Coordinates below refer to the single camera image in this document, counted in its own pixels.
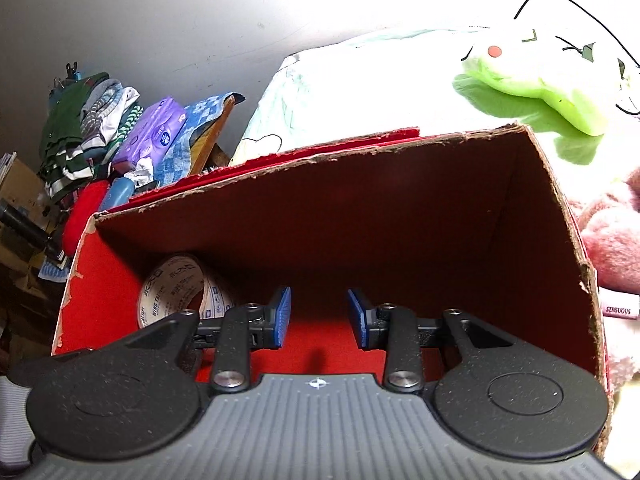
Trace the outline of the light green frog plush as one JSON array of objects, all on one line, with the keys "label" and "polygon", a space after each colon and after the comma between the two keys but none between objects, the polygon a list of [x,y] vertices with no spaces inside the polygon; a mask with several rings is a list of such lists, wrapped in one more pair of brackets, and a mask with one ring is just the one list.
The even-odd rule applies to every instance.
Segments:
[{"label": "light green frog plush", "polygon": [[542,27],[479,30],[460,47],[457,89],[493,115],[553,131],[556,156],[587,166],[625,118],[639,114],[639,75],[609,41],[566,38]]}]

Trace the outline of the pile of folded clothes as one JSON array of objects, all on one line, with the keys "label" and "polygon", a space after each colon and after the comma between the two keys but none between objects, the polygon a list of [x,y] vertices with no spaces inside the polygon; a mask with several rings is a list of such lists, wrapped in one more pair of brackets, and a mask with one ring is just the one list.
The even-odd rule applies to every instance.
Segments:
[{"label": "pile of folded clothes", "polygon": [[104,169],[142,114],[140,92],[107,72],[82,76],[75,63],[56,78],[39,144],[39,177],[62,202]]}]

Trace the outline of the blue checkered cloth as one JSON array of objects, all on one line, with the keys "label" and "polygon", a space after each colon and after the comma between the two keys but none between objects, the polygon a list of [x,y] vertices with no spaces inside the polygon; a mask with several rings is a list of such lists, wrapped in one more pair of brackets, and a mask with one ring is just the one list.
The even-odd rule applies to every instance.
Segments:
[{"label": "blue checkered cloth", "polygon": [[172,142],[164,158],[154,167],[154,179],[158,186],[171,185],[190,174],[192,145],[224,112],[224,103],[233,98],[242,103],[245,98],[238,92],[209,96],[186,106],[186,121],[176,140]]}]

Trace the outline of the cardboard box with items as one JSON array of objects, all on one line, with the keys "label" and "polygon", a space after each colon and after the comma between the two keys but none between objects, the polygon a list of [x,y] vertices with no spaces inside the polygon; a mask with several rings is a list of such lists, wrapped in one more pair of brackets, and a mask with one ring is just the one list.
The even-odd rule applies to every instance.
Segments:
[{"label": "cardboard box with items", "polygon": [[[24,214],[36,226],[47,230],[51,204],[44,185],[17,152],[1,156],[1,198]],[[1,225],[1,264],[20,273],[26,273],[34,254],[30,246],[17,232]]]}]

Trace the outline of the roll of printed tape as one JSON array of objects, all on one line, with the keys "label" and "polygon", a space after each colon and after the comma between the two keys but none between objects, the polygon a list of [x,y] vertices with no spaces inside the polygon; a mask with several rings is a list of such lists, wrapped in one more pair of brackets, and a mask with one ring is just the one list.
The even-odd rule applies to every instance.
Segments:
[{"label": "roll of printed tape", "polygon": [[201,266],[188,256],[173,256],[143,283],[137,302],[140,328],[168,315],[193,310],[201,320],[223,318],[234,300]]}]

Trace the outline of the red cardboard box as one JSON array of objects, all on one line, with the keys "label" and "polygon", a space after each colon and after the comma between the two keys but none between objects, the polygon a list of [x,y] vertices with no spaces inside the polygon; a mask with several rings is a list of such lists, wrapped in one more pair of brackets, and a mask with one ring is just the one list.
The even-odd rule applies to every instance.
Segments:
[{"label": "red cardboard box", "polygon": [[[279,350],[213,392],[223,318],[140,328],[143,283],[198,260],[235,306],[291,289]],[[349,289],[418,319],[424,388],[382,387]],[[75,479],[604,479],[593,270],[528,130],[411,130],[273,155],[92,218],[58,318],[73,359],[27,404]]]}]

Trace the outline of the pink plush toy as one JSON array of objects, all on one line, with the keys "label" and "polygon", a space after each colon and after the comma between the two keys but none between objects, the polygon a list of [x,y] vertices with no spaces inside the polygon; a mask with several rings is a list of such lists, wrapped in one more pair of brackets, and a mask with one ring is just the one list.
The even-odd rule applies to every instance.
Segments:
[{"label": "pink plush toy", "polygon": [[598,285],[639,295],[639,169],[568,204]]}]

